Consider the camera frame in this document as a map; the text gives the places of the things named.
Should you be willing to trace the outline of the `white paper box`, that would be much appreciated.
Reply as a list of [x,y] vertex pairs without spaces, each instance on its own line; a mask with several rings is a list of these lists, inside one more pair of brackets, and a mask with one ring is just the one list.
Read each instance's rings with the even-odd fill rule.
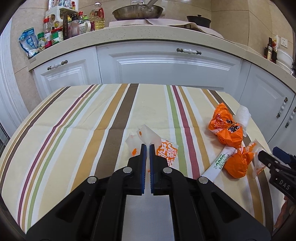
[[199,181],[203,184],[206,184],[208,181],[214,182],[222,171],[226,161],[236,152],[237,150],[235,148],[225,146],[211,166],[199,178]]

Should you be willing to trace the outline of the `orange printed plastic bag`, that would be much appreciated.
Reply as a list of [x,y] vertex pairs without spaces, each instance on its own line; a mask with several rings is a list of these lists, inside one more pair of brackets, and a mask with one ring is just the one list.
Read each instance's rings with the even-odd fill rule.
[[243,141],[243,129],[234,121],[224,103],[217,105],[208,129],[218,138],[223,145],[239,149]]

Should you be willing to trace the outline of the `white orange-dotted food wrapper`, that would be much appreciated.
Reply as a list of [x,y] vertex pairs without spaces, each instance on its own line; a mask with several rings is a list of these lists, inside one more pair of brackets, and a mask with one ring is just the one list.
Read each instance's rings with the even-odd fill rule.
[[154,145],[156,155],[166,158],[169,166],[173,165],[178,154],[176,143],[160,137],[147,125],[142,125],[135,135],[129,135],[125,142],[132,156],[140,154],[142,144],[147,147]]

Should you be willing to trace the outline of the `white orange wrapper right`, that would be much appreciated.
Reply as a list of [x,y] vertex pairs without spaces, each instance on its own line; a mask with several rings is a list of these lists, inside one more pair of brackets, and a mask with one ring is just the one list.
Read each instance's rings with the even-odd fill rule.
[[266,167],[261,161],[259,161],[259,152],[265,151],[264,147],[259,143],[257,139],[250,142],[246,147],[247,152],[253,154],[252,162],[254,165],[252,177],[255,179]]

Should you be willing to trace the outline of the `large red-orange plastic bag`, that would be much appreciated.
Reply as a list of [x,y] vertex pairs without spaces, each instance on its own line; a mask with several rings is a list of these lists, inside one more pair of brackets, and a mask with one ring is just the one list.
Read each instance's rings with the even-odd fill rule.
[[253,160],[254,145],[248,145],[237,150],[230,158],[227,159],[224,169],[230,176],[235,179],[242,178],[246,175],[248,165]]

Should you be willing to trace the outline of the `white crumpled paper towel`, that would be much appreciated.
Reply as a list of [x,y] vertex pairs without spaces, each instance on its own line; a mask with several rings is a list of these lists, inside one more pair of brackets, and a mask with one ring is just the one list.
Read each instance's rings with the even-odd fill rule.
[[251,118],[251,114],[247,107],[241,105],[237,111],[236,114],[233,116],[234,121],[236,123],[239,123],[242,126],[243,129],[243,137],[247,136],[246,130],[248,126],[249,119]]

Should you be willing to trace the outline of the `striped tablecloth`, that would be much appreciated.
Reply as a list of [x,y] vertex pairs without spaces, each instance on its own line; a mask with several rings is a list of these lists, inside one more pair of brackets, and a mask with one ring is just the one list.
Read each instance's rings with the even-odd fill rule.
[[27,229],[96,170],[127,164],[130,132],[148,125],[176,143],[174,168],[204,171],[222,147],[207,128],[215,106],[232,111],[229,94],[192,87],[104,84],[63,87],[20,125],[1,157],[7,221],[1,240],[23,240]]

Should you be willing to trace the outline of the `white bowl stack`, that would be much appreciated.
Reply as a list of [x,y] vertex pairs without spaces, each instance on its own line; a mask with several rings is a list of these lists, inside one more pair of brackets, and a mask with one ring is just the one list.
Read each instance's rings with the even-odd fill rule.
[[293,59],[289,54],[282,49],[277,50],[276,64],[283,68],[286,72],[292,73]]

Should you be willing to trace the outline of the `dark sauce bottle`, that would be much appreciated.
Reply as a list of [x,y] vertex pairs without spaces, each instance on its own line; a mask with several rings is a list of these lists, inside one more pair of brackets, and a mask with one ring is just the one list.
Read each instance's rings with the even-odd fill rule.
[[267,55],[266,55],[267,60],[269,60],[269,61],[271,60],[272,53],[273,53],[273,40],[271,38],[269,38],[268,44],[267,44]]

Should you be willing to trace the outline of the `black cooking pot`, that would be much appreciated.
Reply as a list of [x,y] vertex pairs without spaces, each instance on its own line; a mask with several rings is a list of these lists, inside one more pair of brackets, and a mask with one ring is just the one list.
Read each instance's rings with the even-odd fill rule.
[[189,22],[195,23],[198,26],[202,26],[202,27],[206,27],[206,28],[210,28],[210,23],[211,20],[208,18],[205,18],[201,15],[197,15],[197,16],[187,16],[187,20]]

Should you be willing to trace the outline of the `green-lidded jar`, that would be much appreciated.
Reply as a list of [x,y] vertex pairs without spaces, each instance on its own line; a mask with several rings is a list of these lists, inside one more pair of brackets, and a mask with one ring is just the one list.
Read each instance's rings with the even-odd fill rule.
[[42,52],[46,49],[46,43],[47,43],[47,40],[44,36],[44,32],[38,33],[37,38],[38,38],[39,52]]

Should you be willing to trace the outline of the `red-lidded jar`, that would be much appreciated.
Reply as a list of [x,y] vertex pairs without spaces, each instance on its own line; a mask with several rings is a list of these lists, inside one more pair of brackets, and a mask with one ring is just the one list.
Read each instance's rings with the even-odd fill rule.
[[51,38],[52,38],[52,45],[55,45],[57,43],[60,43],[64,40],[63,37],[63,28],[56,28],[51,31]]

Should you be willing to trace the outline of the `blue white snack bag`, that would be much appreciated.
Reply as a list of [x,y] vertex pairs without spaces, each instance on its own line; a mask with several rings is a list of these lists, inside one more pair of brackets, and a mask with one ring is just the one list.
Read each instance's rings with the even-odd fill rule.
[[39,53],[39,44],[34,28],[24,30],[18,40],[21,48],[25,51],[29,59]]

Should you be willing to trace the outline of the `cooking oil bottle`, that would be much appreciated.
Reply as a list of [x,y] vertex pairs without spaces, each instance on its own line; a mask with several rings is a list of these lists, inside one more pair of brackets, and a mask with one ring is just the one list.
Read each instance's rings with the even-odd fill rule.
[[89,20],[91,24],[91,31],[105,28],[104,10],[100,2],[96,2],[94,4],[94,8],[89,15]]

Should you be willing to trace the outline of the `steel frying pan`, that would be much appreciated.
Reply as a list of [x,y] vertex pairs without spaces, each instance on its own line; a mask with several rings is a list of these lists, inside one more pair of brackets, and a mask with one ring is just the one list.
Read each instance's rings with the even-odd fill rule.
[[155,5],[158,0],[151,0],[147,4],[132,4],[116,9],[112,15],[117,21],[138,20],[138,19],[158,19],[164,8]]

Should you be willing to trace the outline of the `white spice rack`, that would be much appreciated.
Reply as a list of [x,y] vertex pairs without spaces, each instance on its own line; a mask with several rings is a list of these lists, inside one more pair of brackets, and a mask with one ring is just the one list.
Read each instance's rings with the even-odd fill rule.
[[72,18],[73,16],[78,16],[78,13],[78,11],[71,8],[66,8],[64,6],[54,6],[50,10],[46,11],[45,17],[52,20],[55,29],[62,27],[63,38],[64,40],[67,40],[70,38],[68,33],[68,17]]

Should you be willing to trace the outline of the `white wall socket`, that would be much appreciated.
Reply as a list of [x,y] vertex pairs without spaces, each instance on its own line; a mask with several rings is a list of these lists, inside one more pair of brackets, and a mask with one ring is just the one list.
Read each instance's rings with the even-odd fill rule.
[[288,47],[288,40],[284,37],[280,38],[280,45],[287,48]]

